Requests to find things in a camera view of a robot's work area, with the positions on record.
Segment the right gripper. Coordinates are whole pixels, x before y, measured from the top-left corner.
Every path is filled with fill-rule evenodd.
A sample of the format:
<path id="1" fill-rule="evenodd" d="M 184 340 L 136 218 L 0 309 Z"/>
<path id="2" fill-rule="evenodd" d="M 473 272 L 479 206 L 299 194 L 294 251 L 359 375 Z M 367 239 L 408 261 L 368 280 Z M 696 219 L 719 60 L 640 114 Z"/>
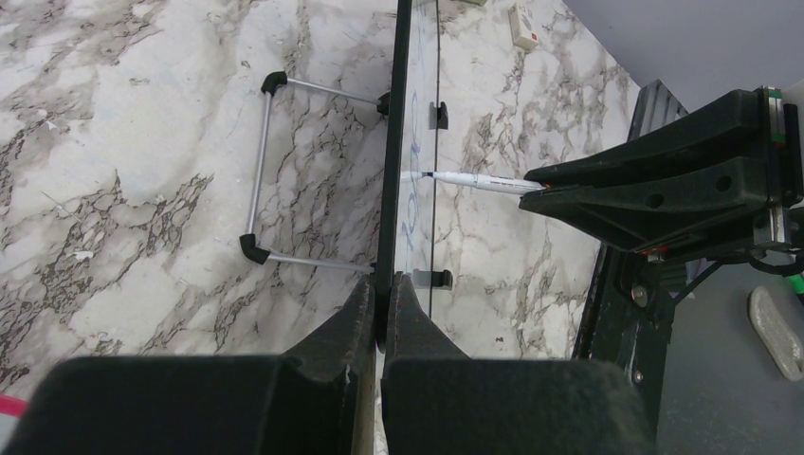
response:
<path id="1" fill-rule="evenodd" d="M 760 108 L 766 166 L 733 158 L 760 132 Z M 627 252 L 749 231 L 756 216 L 757 248 L 796 251 L 803 248 L 802 144 L 802 90 L 736 89 L 637 139 L 528 171 L 528 181 L 576 187 L 529 193 L 520 209 Z"/>

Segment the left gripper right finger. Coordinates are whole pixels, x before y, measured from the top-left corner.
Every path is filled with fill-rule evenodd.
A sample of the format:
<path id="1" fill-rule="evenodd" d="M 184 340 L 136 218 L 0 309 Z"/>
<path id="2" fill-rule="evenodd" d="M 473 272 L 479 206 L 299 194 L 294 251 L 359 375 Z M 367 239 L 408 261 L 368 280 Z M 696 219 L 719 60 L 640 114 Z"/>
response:
<path id="1" fill-rule="evenodd" d="M 651 454 L 634 387 L 596 360 L 474 359 L 423 311 L 411 278 L 389 299 L 382 417 L 392 454 Z"/>

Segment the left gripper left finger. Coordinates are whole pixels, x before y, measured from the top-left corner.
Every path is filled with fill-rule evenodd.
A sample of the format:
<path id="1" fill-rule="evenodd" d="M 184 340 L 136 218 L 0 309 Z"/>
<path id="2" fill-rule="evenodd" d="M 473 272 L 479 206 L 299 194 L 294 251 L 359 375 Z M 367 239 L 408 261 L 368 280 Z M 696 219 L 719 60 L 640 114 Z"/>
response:
<path id="1" fill-rule="evenodd" d="M 374 438 L 375 281 L 280 355 L 85 356 L 40 383 L 8 454 L 360 454 Z"/>

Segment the black framed whiteboard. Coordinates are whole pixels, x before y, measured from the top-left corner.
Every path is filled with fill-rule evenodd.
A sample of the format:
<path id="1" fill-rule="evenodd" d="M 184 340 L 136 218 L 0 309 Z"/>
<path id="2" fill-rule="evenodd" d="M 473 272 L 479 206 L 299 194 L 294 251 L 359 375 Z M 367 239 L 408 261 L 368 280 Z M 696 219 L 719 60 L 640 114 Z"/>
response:
<path id="1" fill-rule="evenodd" d="M 240 236 L 243 255 L 256 264 L 267 261 L 372 272 L 376 281 L 376 339 L 385 348 L 391 328 L 393 280 L 412 279 L 423 292 L 428 309 L 435 288 L 449 289 L 451 274 L 433 267 L 435 181 L 438 134 L 448 129 L 447 106 L 440 99 L 440 24 L 436 1 L 401 1 L 397 5 L 391 88 L 375 99 L 291 78 L 284 71 L 268 74 L 263 128 L 257 153 L 247 227 Z M 375 265 L 338 263 L 282 255 L 259 247 L 255 234 L 270 124 L 271 102 L 285 86 L 304 87 L 342 98 L 367 102 L 388 120 L 383 170 L 378 252 Z"/>

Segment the white whiteboard marker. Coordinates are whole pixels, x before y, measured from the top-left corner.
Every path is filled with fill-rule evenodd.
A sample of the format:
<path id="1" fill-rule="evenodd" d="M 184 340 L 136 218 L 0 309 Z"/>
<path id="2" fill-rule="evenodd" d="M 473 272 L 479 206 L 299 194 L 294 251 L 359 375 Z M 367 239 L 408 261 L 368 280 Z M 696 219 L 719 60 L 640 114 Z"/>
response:
<path id="1" fill-rule="evenodd" d="M 533 191 L 544 191 L 545 187 L 537 182 L 476 173 L 456 172 L 421 172 L 421 177 L 431 177 L 450 185 L 469 187 L 482 191 L 525 195 Z"/>

